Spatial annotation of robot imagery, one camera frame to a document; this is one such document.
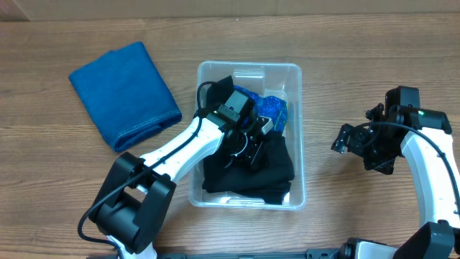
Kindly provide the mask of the black cloth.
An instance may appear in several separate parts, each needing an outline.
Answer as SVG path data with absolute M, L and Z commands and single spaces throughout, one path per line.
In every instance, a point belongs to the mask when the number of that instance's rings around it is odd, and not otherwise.
M 295 177 L 293 162 L 280 132 L 270 132 L 262 151 L 259 168 L 253 170 L 248 186 L 241 191 L 231 191 L 242 196 L 262 199 L 267 204 L 282 203 Z
M 225 104 L 227 99 L 234 92 L 234 83 L 231 76 L 213 83 L 206 90 L 206 106 L 219 106 Z
M 231 159 L 206 158 L 202 188 L 209 193 L 241 191 L 248 186 L 251 173 L 250 168 L 234 164 Z

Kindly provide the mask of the blue sparkly cloth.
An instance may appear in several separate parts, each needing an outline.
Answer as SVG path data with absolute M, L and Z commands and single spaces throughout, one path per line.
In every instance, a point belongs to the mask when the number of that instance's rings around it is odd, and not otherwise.
M 283 133 L 288 118 L 286 101 L 276 96 L 262 97 L 253 91 L 249 91 L 237 85 L 234 86 L 234 89 L 245 93 L 254 100 L 257 116 L 269 117 L 272 119 L 274 124 L 272 131 Z

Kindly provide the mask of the clear plastic container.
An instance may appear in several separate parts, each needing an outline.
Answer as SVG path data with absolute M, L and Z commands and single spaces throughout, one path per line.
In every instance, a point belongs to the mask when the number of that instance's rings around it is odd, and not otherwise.
M 203 164 L 190 172 L 189 201 L 197 207 L 238 209 L 300 210 L 306 202 L 303 154 L 302 70 L 294 63 L 257 63 L 236 61 L 203 61 L 198 66 L 197 84 L 217 81 L 227 76 L 237 86 L 261 97 L 276 96 L 287 103 L 287 121 L 282 136 L 294 165 L 295 177 L 281 205 L 267 204 L 263 199 L 249 198 L 233 192 L 210 194 L 202 189 Z

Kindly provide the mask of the blue denim cloth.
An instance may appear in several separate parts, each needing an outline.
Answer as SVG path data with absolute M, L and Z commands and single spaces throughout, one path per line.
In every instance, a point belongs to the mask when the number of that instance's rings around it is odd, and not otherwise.
M 110 50 L 68 78 L 103 140 L 116 153 L 182 119 L 142 42 Z

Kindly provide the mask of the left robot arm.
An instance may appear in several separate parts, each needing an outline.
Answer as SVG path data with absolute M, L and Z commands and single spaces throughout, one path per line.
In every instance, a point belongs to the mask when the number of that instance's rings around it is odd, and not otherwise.
M 230 161 L 254 164 L 272 119 L 260 116 L 247 94 L 198 108 L 189 127 L 161 148 L 138 158 L 125 152 L 112 165 L 92 207 L 83 215 L 105 234 L 119 258 L 155 258 L 152 242 L 165 220 L 178 181 L 226 147 Z

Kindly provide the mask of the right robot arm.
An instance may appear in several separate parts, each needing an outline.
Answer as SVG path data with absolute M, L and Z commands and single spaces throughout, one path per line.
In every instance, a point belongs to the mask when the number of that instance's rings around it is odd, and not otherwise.
M 331 148 L 363 159 L 368 171 L 391 175 L 406 159 L 418 200 L 420 228 L 399 248 L 348 239 L 337 258 L 448 258 L 459 251 L 459 171 L 444 112 L 424 109 L 418 88 L 398 86 L 385 103 L 366 112 L 367 122 L 342 125 Z

